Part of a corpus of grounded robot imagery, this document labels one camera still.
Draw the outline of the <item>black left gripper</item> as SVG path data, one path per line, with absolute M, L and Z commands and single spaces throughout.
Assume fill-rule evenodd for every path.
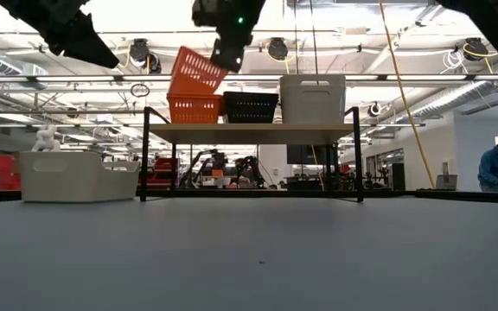
M 88 1 L 0 0 L 0 6 L 37 30 L 53 54 L 113 69 L 118 58 L 95 32 L 92 16 L 80 10 Z

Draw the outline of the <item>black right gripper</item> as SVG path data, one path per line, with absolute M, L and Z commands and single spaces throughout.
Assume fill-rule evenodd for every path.
M 213 27 L 220 39 L 214 41 L 210 61 L 238 73 L 244 48 L 252 43 L 252 31 L 258 23 L 265 0 L 194 0 L 192 21 L 197 27 Z

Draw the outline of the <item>orange slotted plastic basket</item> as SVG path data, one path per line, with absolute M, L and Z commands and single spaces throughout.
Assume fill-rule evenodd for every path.
M 214 94 L 227 73 L 209 58 L 181 46 L 171 73 L 169 93 Z
M 216 124 L 222 112 L 221 95 L 170 93 L 167 100 L 172 124 Z

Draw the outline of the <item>black slotted plastic basket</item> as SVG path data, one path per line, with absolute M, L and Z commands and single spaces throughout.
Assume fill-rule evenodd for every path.
M 278 95 L 264 92 L 224 92 L 223 99 L 230 101 L 278 101 Z
M 276 99 L 226 99 L 226 122 L 230 124 L 271 124 Z

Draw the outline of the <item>white plastic bin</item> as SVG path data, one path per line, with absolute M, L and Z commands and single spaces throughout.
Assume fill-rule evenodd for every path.
M 140 162 L 103 162 L 93 152 L 22 152 L 21 195 L 26 202 L 93 203 L 136 195 Z
M 284 124 L 343 124 L 346 76 L 289 74 L 279 79 Z

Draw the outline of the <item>person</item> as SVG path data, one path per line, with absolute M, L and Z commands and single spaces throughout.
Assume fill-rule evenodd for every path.
M 498 193 L 498 143 L 482 154 L 477 179 L 483 192 Z

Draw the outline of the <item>wooden shelf with black frame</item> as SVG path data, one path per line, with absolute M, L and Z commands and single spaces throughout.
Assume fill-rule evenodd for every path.
M 147 167 L 149 158 L 149 134 L 153 133 L 172 144 L 172 155 L 176 155 L 178 144 L 323 144 L 330 148 L 339 138 L 354 135 L 356 181 L 354 190 L 356 200 L 364 200 L 361 164 L 361 125 L 360 113 L 356 107 L 344 112 L 353 119 L 351 124 L 150 124 L 150 115 L 156 111 L 144 108 L 142 139 L 141 186 L 138 193 L 142 202 L 147 200 Z

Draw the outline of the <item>black wall screen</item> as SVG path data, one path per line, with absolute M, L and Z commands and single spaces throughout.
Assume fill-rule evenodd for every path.
M 330 160 L 334 158 L 332 149 L 318 145 L 287 145 L 286 152 L 288 164 L 325 165 L 328 153 Z

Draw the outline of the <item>black table frame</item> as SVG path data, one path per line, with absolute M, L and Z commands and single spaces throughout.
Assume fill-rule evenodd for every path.
M 441 190 L 417 191 L 274 191 L 274 190 L 158 190 L 146 191 L 146 197 L 155 198 L 322 198 L 322 199 L 391 199 L 412 197 L 433 200 L 461 200 L 498 203 L 498 193 L 456 192 Z

